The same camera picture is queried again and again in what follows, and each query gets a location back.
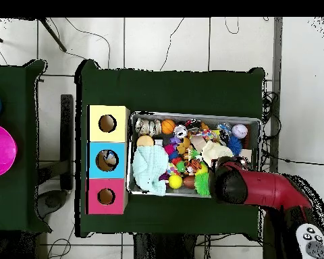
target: green spiky ball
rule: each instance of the green spiky ball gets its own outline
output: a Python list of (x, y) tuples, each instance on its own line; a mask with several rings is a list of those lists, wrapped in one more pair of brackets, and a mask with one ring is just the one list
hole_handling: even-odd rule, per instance
[(200, 155), (196, 149), (190, 150), (190, 158), (195, 159), (196, 156)]
[(201, 196), (209, 196), (209, 173), (203, 173), (195, 176), (194, 186), (198, 194), (200, 194)]

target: green tablecloth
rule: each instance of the green tablecloth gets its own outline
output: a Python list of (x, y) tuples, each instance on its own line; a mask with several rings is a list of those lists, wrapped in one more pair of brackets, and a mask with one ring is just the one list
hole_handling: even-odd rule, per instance
[(18, 147), (11, 169), (0, 176), (0, 230), (49, 230), (34, 208), (38, 166), (34, 93), (36, 79), (44, 68), (41, 60), (23, 67), (0, 66), (0, 126)]
[[(130, 194), (124, 215), (85, 214), (86, 106), (124, 105), (132, 111), (158, 111), (261, 118), (261, 68), (176, 72), (99, 69), (92, 60), (77, 69), (76, 232), (80, 233), (245, 233), (258, 237), (258, 209), (217, 204), (204, 198)], [(80, 217), (78, 202), (80, 200)]]

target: pink bowl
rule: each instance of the pink bowl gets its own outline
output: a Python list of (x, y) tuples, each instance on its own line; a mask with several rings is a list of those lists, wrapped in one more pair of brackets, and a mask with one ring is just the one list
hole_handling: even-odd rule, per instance
[(6, 173), (14, 163), (17, 145), (12, 136), (0, 126), (0, 175)]

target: circular hole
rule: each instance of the circular hole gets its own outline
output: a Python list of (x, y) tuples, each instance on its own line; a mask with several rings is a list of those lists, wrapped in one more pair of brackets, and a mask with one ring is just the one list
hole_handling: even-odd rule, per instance
[(115, 118), (112, 115), (102, 115), (99, 119), (99, 128), (102, 132), (112, 132), (116, 129)]
[(104, 172), (114, 170), (117, 164), (119, 164), (119, 158), (112, 150), (102, 150), (96, 156), (96, 166)]
[(101, 204), (105, 204), (105, 205), (113, 204), (115, 200), (115, 194), (111, 189), (102, 189), (97, 194), (97, 200)]

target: white controller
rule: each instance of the white controller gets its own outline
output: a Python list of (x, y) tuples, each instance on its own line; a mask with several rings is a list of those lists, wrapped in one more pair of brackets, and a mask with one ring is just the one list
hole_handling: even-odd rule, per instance
[(315, 225), (304, 223), (296, 230), (302, 259), (324, 259), (324, 235)]

